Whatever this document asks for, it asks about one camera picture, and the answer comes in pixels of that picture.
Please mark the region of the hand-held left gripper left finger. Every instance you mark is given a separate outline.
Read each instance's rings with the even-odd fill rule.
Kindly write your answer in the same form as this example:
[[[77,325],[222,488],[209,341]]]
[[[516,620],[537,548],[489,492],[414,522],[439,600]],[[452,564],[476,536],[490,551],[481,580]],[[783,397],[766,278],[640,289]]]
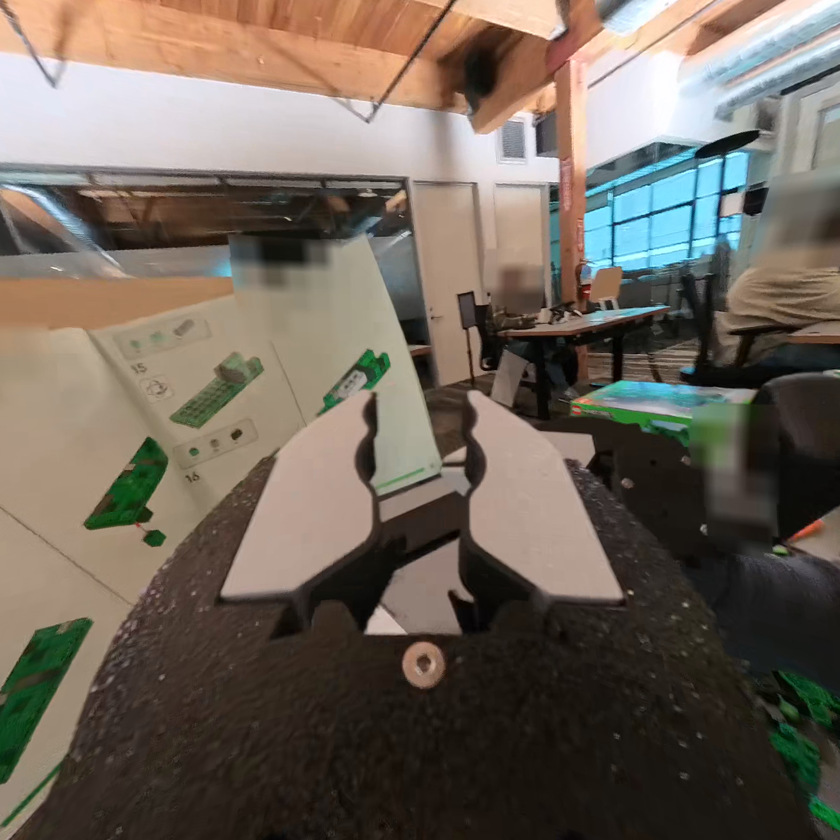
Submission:
[[[383,529],[372,486],[376,432],[376,394],[360,392],[276,455],[222,604],[279,604],[276,633],[297,634],[320,605],[336,602],[366,632],[406,546]]]

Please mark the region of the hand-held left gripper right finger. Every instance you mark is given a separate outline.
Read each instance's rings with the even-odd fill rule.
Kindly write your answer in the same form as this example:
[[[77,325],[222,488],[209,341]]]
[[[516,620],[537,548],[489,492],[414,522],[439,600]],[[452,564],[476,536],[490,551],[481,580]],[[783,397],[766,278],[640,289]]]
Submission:
[[[468,392],[463,437],[458,577],[472,602],[458,602],[462,630],[490,630],[514,602],[541,618],[561,604],[623,606],[624,589],[561,452],[479,391]]]

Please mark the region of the toy instruction booklet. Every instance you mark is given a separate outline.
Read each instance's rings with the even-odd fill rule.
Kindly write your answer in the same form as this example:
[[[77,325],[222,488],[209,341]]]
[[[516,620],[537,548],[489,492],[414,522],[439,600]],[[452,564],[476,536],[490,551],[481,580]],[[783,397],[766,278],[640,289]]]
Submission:
[[[383,529],[458,500],[367,237],[242,237],[234,292],[2,357],[2,619],[92,625],[53,699],[70,728],[9,792],[2,838],[208,837],[306,815],[335,776],[334,719],[377,680],[406,703],[408,639],[339,603],[310,634],[221,588],[277,454],[376,394]]]

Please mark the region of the wooden office desk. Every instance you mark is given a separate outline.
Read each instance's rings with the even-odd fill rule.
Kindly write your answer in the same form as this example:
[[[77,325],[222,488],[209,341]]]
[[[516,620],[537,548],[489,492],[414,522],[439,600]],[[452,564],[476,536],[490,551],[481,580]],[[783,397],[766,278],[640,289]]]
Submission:
[[[561,322],[537,324],[528,329],[501,330],[500,340],[520,340],[537,344],[536,399],[537,417],[550,420],[550,381],[545,367],[544,344],[549,339],[564,339],[573,347],[585,346],[602,340],[612,342],[612,380],[623,378],[624,338],[633,331],[650,326],[655,317],[670,312],[667,305],[646,308],[628,308],[614,311],[594,311],[580,317],[572,316]]]

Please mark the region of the green toy set box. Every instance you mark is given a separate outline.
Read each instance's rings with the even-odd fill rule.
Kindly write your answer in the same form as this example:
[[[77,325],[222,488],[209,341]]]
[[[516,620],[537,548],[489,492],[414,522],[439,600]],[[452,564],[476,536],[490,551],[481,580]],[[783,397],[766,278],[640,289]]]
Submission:
[[[570,415],[637,426],[688,447],[697,415],[725,418],[732,413],[729,405],[749,404],[756,395],[749,388],[617,381],[573,400]]]

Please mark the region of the white leaning panel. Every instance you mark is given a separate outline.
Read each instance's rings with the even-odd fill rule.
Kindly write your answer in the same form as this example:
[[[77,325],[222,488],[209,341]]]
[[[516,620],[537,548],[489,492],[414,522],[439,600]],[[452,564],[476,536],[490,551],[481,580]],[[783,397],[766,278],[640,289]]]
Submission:
[[[490,389],[490,399],[494,403],[512,409],[517,402],[520,387],[535,384],[534,364],[504,349]]]

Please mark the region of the black office chair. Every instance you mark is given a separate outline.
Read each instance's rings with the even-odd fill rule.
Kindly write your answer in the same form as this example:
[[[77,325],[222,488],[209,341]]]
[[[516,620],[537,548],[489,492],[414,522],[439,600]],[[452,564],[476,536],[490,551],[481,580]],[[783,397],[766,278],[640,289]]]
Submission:
[[[683,369],[680,379],[687,385],[718,389],[760,389],[765,383],[784,375],[802,371],[801,366],[778,362],[749,364],[749,353],[757,338],[764,335],[789,335],[792,328],[777,325],[758,325],[735,329],[732,333],[739,338],[738,351],[732,364],[719,366],[710,362],[709,350],[714,327],[714,292],[718,275],[706,274],[703,298],[698,297],[697,279],[688,272],[679,276],[681,293],[687,301],[695,320],[699,339],[699,351],[692,369]]]

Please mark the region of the black framed floor sign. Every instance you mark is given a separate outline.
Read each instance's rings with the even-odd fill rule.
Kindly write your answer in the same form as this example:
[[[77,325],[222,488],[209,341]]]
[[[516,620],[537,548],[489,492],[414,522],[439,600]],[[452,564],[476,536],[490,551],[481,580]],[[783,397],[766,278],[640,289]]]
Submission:
[[[474,291],[459,293],[457,295],[458,315],[460,326],[465,335],[467,360],[469,366],[469,383],[471,387],[476,386],[476,367],[482,371],[486,367],[487,357],[487,305],[476,303]],[[471,332],[475,331],[478,336],[479,351],[477,357],[473,353]]]

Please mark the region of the white door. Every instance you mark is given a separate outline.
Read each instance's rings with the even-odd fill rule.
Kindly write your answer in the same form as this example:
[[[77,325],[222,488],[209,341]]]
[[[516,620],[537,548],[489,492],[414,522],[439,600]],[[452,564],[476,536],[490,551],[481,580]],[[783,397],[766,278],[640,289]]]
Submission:
[[[497,245],[490,297],[509,313],[537,314],[547,297],[549,220],[540,185],[494,188]]]
[[[476,188],[414,181],[411,203],[436,379],[451,385],[469,377],[457,296],[480,295]]]

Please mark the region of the large exterior window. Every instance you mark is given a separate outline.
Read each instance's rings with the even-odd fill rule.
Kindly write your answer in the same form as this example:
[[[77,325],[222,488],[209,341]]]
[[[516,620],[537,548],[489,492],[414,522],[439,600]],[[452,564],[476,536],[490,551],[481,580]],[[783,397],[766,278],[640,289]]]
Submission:
[[[720,204],[746,187],[752,157],[739,150],[697,160],[689,148],[589,187],[588,265],[629,273],[711,256],[721,242],[737,251],[742,215],[722,216]]]

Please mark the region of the wooden pillar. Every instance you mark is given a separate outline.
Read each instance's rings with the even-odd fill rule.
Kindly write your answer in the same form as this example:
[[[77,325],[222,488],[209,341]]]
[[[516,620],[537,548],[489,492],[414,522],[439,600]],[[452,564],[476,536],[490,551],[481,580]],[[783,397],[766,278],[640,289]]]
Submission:
[[[556,140],[560,163],[560,299],[581,305],[585,263],[586,83],[585,65],[569,59],[554,74]]]

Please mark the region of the interior glass window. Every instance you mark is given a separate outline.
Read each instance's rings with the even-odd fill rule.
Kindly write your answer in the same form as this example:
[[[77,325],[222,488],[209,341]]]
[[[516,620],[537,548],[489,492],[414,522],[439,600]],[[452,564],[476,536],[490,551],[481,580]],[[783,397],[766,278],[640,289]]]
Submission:
[[[2,164],[3,279],[228,277],[240,235],[413,236],[389,177]]]

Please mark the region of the black floor lamp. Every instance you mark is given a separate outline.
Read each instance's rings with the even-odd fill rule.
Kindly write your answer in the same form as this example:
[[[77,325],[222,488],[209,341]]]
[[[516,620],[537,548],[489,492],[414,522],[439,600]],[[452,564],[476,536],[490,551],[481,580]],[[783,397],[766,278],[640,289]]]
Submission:
[[[740,151],[754,143],[760,137],[761,131],[759,129],[733,133],[699,147],[695,152],[694,158],[696,161],[725,158],[730,153]]]

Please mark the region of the wall air vent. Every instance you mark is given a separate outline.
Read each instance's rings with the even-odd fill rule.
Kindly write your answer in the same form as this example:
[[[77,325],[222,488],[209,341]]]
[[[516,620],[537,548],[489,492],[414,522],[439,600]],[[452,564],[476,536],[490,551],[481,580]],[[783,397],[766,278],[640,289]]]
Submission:
[[[505,121],[496,131],[497,161],[502,165],[524,164],[528,159],[527,124],[521,119]]]

